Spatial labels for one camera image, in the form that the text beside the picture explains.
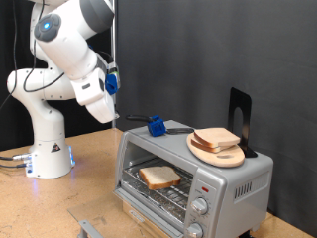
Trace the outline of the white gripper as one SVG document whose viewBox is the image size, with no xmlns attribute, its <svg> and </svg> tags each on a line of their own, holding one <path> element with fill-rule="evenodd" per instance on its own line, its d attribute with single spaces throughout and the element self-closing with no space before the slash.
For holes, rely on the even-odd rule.
<svg viewBox="0 0 317 238">
<path fill-rule="evenodd" d="M 119 72 L 117 65 L 108 63 L 100 55 L 97 56 L 97 65 L 89 75 L 85 107 L 100 123 L 108 123 L 120 118 L 115 111 L 113 96 L 119 89 Z"/>
</svg>

